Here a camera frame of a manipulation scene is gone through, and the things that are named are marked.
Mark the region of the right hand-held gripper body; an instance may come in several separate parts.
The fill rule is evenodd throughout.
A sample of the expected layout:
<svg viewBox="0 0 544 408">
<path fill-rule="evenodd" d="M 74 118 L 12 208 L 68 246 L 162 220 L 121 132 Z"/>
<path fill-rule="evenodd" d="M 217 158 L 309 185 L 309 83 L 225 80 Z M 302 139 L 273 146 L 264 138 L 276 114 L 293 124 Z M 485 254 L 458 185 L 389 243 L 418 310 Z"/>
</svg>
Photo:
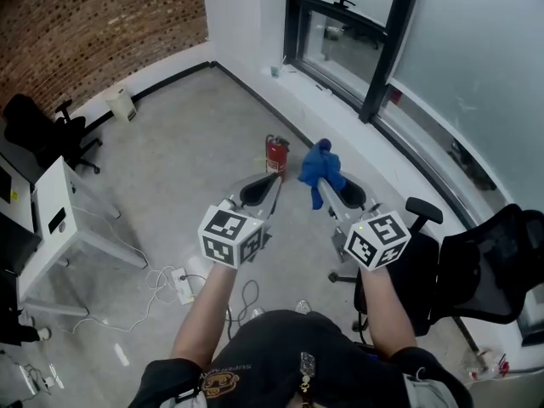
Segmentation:
<svg viewBox="0 0 544 408">
<path fill-rule="evenodd" d="M 352 258 L 362 269 L 374 271 L 397 261 L 411 239 L 397 211 L 347 221 L 336 243 L 342 257 Z"/>
</svg>

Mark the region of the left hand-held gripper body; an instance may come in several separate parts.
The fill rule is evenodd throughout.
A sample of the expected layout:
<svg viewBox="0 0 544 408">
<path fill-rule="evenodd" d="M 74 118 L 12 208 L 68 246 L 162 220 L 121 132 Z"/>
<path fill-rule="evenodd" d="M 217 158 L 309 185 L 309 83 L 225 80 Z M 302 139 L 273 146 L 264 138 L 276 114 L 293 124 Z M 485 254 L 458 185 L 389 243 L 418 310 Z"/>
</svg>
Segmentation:
<svg viewBox="0 0 544 408">
<path fill-rule="evenodd" d="M 268 230 L 268 219 L 247 214 L 244 203 L 235 203 L 229 195 L 218 205 L 211 205 L 201 221 L 198 228 L 201 252 L 214 263 L 239 269 L 264 248 Z"/>
</svg>

